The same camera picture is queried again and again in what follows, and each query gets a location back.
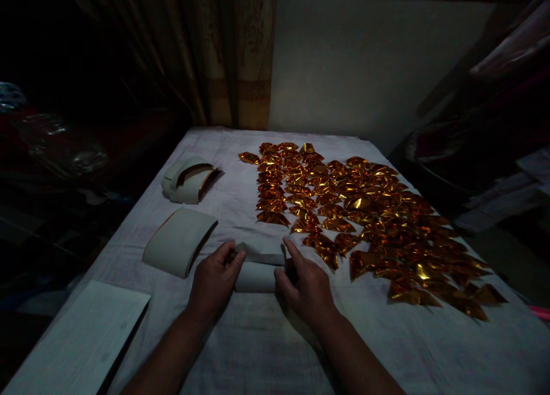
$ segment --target table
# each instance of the table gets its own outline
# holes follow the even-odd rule
[[[197,263],[189,278],[180,279],[142,262],[151,236],[181,207],[161,194],[165,170],[183,157],[201,156],[225,173],[198,205],[186,206],[218,218],[199,262],[227,240],[288,236],[284,226],[256,222],[258,172],[238,158],[241,152],[257,153],[263,142],[287,141],[312,143],[325,163],[333,159],[345,163],[351,156],[361,156],[390,165],[376,147],[355,137],[225,128],[189,130],[56,317],[63,315],[91,279],[152,295],[109,393],[121,391],[186,307],[193,282]],[[286,216],[294,221],[294,216]],[[330,233],[331,238],[337,234]],[[290,238],[305,257],[329,272],[315,251],[301,244],[305,236],[292,234]],[[470,253],[478,257],[471,249]],[[428,309],[388,302],[389,280],[368,273],[351,283],[348,261],[340,263],[340,269],[329,275],[336,306],[407,393],[528,394],[550,390],[550,331],[496,275],[484,279],[509,304],[485,306],[491,320],[485,323],[445,303],[442,309]],[[338,389],[333,378],[319,343],[294,314],[285,316],[274,295],[233,294],[182,393],[328,394]]]

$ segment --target hand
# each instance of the hand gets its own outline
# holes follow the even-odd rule
[[[208,325],[214,322],[229,301],[246,258],[246,252],[241,251],[231,263],[227,263],[227,257],[234,250],[235,242],[224,243],[195,271],[187,311]]]
[[[328,275],[317,264],[305,259],[290,240],[283,239],[283,242],[296,266],[298,282],[292,285],[286,274],[276,269],[277,286],[292,310],[316,332],[340,315],[332,299]]]

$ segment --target forearm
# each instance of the forearm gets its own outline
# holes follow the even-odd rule
[[[404,394],[353,325],[339,312],[335,311],[313,331],[350,394]]]
[[[122,394],[177,394],[203,345],[209,325],[208,319],[198,319],[183,311]]]

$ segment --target white wall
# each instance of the white wall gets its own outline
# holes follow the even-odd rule
[[[521,10],[506,7],[500,28]],[[452,94],[429,113],[420,109],[443,78],[455,68],[450,83],[459,84],[491,49],[492,39],[485,36],[481,46],[478,40],[495,8],[433,0],[278,0],[269,129],[359,136],[388,155],[450,100]]]

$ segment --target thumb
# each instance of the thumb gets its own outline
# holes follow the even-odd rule
[[[242,263],[245,261],[246,258],[246,251],[240,251],[235,258],[233,258],[233,261],[229,264],[229,267],[227,268],[227,271],[231,275],[232,278],[236,279],[237,276],[239,276],[239,273],[241,272]]]
[[[286,301],[289,304],[294,304],[298,300],[298,289],[292,285],[286,273],[284,273],[279,268],[275,269],[275,280],[277,281],[277,286],[281,290],[282,295],[285,297]]]

